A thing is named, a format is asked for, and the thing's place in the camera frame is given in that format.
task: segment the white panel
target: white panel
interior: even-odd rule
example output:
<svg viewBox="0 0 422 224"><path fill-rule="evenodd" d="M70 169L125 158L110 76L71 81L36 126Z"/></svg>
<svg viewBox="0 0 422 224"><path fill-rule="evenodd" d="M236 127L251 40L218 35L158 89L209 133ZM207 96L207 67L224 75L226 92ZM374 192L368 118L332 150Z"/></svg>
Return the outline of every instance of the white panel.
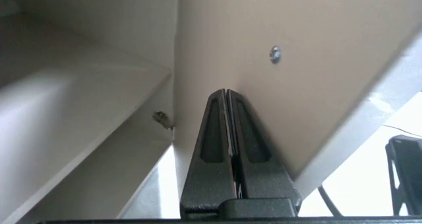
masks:
<svg viewBox="0 0 422 224"><path fill-rule="evenodd" d="M419 121L418 117L422 117L418 109L399 110L421 89L422 36L419 36L296 178L295 185L302 196L307 196L322 184L392 115L392 120L386 124L395 124L405 130L410 126L412 129L409 131L415 134L422 132L414 129L417 127L414 124ZM406 103L405 107L415 107L415 104L418 105ZM404 113L403 111L411 111L415 122L409 120L409 115L395 114Z"/></svg>
<svg viewBox="0 0 422 224"><path fill-rule="evenodd" d="M19 0L22 10L48 19L154 65L174 68L177 0ZM153 123L154 111L173 117L173 79L147 101L136 119L170 138Z"/></svg>
<svg viewBox="0 0 422 224"><path fill-rule="evenodd" d="M6 84L0 177L7 177L0 181L0 222L14 223L169 73L27 16L2 18L0 30L0 82Z"/></svg>
<svg viewBox="0 0 422 224"><path fill-rule="evenodd" d="M127 121L19 223L115 219L168 147Z"/></svg>
<svg viewBox="0 0 422 224"><path fill-rule="evenodd" d="M171 145L144 182L123 219L180 219L179 195Z"/></svg>
<svg viewBox="0 0 422 224"><path fill-rule="evenodd" d="M407 47L421 15L420 0L179 0L179 189L214 90L246 96L296 177Z"/></svg>

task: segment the wooden board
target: wooden board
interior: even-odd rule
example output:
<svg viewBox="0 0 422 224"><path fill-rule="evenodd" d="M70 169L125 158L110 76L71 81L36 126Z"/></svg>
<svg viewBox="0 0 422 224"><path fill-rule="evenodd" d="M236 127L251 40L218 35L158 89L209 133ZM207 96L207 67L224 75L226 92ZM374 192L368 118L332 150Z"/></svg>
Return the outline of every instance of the wooden board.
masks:
<svg viewBox="0 0 422 224"><path fill-rule="evenodd" d="M19 223L116 218L169 145L125 122Z"/></svg>
<svg viewBox="0 0 422 224"><path fill-rule="evenodd" d="M14 223L169 72L24 15L0 31L0 223Z"/></svg>

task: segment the screw head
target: screw head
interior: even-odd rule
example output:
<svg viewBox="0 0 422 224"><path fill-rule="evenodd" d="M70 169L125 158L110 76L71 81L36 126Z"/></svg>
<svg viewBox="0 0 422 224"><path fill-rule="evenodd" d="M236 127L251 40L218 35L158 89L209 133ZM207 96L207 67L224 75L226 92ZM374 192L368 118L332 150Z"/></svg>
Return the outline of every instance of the screw head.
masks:
<svg viewBox="0 0 422 224"><path fill-rule="evenodd" d="M282 58L282 50L277 45L273 46L270 51L271 63L277 64Z"/></svg>

